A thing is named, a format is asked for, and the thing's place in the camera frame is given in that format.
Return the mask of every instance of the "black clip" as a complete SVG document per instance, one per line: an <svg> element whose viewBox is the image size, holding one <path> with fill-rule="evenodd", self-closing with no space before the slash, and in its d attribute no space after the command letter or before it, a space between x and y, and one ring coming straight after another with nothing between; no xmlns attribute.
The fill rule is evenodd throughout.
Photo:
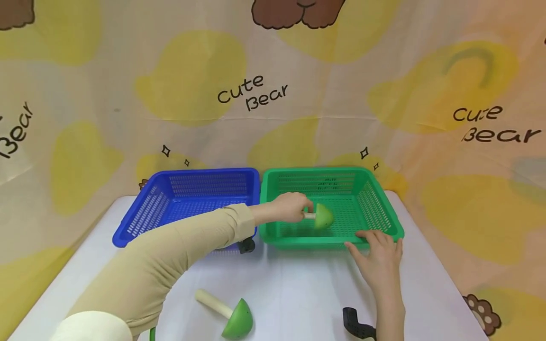
<svg viewBox="0 0 546 341"><path fill-rule="evenodd" d="M373 338L376 339L376 329L370 325L358 323L357 310L354 308L343 308L343 325L345 329L358 337L359 339Z"/></svg>
<svg viewBox="0 0 546 341"><path fill-rule="evenodd" d="M239 248L240 254L250 253L254 251L254 249L256 248L256 243L254 243L254 240L252 239L252 237L249 237L243 241L238 242L237 247Z"/></svg>

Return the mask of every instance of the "white table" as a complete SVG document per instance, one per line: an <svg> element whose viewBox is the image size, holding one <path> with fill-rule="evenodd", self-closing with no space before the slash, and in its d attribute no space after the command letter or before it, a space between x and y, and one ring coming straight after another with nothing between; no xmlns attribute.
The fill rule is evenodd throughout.
<svg viewBox="0 0 546 341"><path fill-rule="evenodd" d="M487 341L476 318L398 196L387 197L405 229L401 264L406 341ZM111 238L135 196L117 199L9 338L47 340L77 297L117 252ZM347 252L280 251L257 240L253 253L211 254L167 297L158 341L222 340L225 319L197 303L206 289L234 307L244 298L255 326L248 340L357 340L343 327L343 307L375 325L375 303ZM148 340L144 333L139 340Z"/></svg>

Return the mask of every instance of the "plastic basket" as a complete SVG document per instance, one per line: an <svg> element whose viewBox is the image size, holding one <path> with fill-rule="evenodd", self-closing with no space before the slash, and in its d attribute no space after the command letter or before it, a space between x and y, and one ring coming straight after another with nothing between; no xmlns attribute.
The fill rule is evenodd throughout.
<svg viewBox="0 0 546 341"><path fill-rule="evenodd" d="M286 192L306 194L316 205L325 204L334 215L329 229L315 230L313 221L275 222L259 227L265 243L282 249L335 249L344 242L358 248L369 244L354 234L359 230L381 230L396 241L404 236L396 212L381 185L361 167L279 168L265 172L260 202Z"/></svg>
<svg viewBox="0 0 546 341"><path fill-rule="evenodd" d="M254 168L162 171L142 188L112 242L119 248L146 231L232 204L259 204L260 176ZM226 249L254 250L252 238Z"/></svg>

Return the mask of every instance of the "bear paw print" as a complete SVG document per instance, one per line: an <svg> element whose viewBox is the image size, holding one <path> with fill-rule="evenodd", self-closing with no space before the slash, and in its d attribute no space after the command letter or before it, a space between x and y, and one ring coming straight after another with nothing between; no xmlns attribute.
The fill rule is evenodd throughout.
<svg viewBox="0 0 546 341"><path fill-rule="evenodd" d="M0 1L0 31L34 23L34 0Z"/></svg>
<svg viewBox="0 0 546 341"><path fill-rule="evenodd" d="M144 188L144 185L148 183L148 179L142 179L142 181L138 184L138 187L140 187L140 190Z"/></svg>
<svg viewBox="0 0 546 341"><path fill-rule="evenodd" d="M290 28L303 22L326 28L336 22L345 0L254 0L252 19L265 29Z"/></svg>
<svg viewBox="0 0 546 341"><path fill-rule="evenodd" d="M478 320L485 335L491 336L501 327L501 318L493 312L491 303L479 300L475 295L463 296L466 304Z"/></svg>

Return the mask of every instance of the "fabric backdrop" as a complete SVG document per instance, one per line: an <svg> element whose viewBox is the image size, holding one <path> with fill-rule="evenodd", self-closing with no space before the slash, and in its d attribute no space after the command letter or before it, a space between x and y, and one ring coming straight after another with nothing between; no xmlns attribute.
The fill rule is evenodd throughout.
<svg viewBox="0 0 546 341"><path fill-rule="evenodd" d="M546 324L540 0L0 0L0 339L168 169L356 165L495 341Z"/></svg>

